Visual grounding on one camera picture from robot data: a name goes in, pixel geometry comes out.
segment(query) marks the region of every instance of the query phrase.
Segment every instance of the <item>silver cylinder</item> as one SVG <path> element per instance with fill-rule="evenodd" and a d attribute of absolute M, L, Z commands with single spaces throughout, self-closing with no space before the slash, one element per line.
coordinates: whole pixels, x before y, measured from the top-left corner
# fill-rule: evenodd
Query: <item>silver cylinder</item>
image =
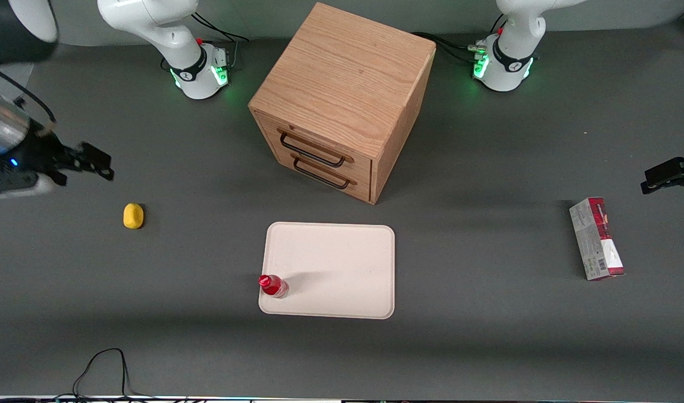
<path fill-rule="evenodd" d="M 0 96 L 0 154 L 19 145 L 29 129 L 29 117 Z"/>

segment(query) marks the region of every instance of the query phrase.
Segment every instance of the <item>red and white box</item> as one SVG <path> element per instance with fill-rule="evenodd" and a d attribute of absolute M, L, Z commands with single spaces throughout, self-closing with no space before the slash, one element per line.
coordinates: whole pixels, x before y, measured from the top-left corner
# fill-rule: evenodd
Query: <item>red and white box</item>
<path fill-rule="evenodd" d="M 608 214 L 603 197 L 589 197 L 569 211 L 583 258 L 585 278 L 591 281 L 625 274 L 621 257 L 608 232 Z"/>

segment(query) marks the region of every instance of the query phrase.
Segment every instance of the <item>drawer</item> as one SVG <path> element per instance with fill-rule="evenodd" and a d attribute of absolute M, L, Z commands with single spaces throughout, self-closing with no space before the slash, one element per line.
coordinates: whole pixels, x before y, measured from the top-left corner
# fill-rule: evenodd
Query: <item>drawer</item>
<path fill-rule="evenodd" d="M 316 161 L 304 158 L 298 153 L 288 152 L 279 157 L 280 163 L 283 164 L 283 166 L 326 184 L 329 187 L 347 193 L 352 197 L 369 202 L 370 186 L 368 176 L 365 179 L 349 178 Z"/>
<path fill-rule="evenodd" d="M 268 138 L 269 145 L 275 155 L 281 156 L 296 153 L 307 161 L 314 161 L 326 170 L 335 172 L 346 178 L 369 182 L 371 160 L 360 154 L 339 150 L 335 146 L 324 144 L 306 134 L 303 129 L 280 122 L 266 115 L 257 115 L 260 126 Z"/>

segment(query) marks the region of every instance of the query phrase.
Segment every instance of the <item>gray table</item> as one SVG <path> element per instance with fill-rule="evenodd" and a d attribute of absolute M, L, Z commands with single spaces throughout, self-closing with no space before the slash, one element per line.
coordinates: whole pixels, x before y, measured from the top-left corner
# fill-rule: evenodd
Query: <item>gray table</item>
<path fill-rule="evenodd" d="M 639 187 L 684 154 L 683 24 L 551 33 L 507 94 L 440 51 L 375 207 L 278 166 L 258 132 L 246 104 L 285 44 L 244 44 L 202 102 L 152 46 L 36 67 L 59 136 L 117 176 L 0 202 L 2 395 L 66 392 L 118 346 L 155 395 L 684 401 L 684 189 Z M 567 208 L 586 196 L 607 199 L 624 278 L 583 277 Z M 145 229 L 121 225 L 128 202 Z M 260 312 L 285 220 L 394 228 L 393 317 Z M 119 371 L 101 357 L 82 391 L 114 395 Z"/>

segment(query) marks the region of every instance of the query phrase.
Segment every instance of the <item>white tray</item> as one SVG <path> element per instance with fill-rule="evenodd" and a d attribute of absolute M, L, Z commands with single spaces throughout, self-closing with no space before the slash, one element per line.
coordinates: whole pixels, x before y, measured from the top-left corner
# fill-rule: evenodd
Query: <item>white tray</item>
<path fill-rule="evenodd" d="M 387 319 L 394 312 L 394 231 L 275 222 L 268 228 L 263 274 L 290 285 L 285 298 L 260 291 L 265 313 Z"/>

